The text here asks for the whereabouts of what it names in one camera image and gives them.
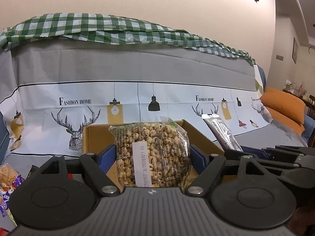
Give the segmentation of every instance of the black pendant lamp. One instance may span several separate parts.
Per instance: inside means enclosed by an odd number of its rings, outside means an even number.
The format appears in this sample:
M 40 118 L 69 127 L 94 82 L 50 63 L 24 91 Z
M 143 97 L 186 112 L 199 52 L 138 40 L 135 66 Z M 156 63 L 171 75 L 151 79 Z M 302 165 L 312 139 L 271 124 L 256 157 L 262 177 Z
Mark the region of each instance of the black pendant lamp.
M 160 104 L 157 102 L 157 98 L 154 95 L 154 84 L 153 84 L 153 96 L 152 101 L 150 102 L 148 106 L 149 111 L 160 111 Z

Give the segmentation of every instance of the crosshair logo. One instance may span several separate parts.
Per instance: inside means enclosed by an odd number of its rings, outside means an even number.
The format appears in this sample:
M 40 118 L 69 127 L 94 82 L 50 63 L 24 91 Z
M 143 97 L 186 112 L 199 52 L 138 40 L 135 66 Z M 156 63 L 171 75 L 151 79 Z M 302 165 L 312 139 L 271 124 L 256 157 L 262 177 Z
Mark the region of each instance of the crosshair logo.
M 152 190 L 149 190 L 148 193 L 153 195 L 153 194 L 157 193 L 157 191 L 152 189 Z

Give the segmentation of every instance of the orange cushion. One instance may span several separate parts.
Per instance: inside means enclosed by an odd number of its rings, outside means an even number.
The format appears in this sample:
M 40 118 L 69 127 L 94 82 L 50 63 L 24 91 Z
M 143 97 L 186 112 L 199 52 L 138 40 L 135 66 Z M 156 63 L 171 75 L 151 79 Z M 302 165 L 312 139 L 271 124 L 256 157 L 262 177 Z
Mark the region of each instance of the orange cushion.
M 260 100 L 264 106 L 276 110 L 297 124 L 304 124 L 305 104 L 298 97 L 280 90 L 267 88 Z
M 270 112 L 272 118 L 281 121 L 283 124 L 293 129 L 299 136 L 303 133 L 304 126 L 302 124 L 297 124 L 295 121 L 277 112 L 276 110 L 273 110 L 270 107 L 266 107 L 266 108 Z

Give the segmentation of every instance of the ceiling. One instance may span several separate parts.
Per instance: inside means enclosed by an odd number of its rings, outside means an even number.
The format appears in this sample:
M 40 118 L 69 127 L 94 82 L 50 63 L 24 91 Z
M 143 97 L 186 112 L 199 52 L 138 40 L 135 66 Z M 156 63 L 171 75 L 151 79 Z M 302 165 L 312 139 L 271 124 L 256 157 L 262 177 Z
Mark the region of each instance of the ceiling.
M 290 16 L 301 45 L 315 45 L 315 0 L 276 0 L 276 10 Z

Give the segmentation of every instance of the white label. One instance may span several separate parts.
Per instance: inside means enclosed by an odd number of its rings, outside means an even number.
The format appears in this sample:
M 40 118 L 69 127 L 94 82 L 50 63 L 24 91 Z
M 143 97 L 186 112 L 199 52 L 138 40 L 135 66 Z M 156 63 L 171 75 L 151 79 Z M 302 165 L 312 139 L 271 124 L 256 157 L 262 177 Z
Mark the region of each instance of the white label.
M 146 141 L 132 143 L 134 177 L 137 187 L 152 187 Z

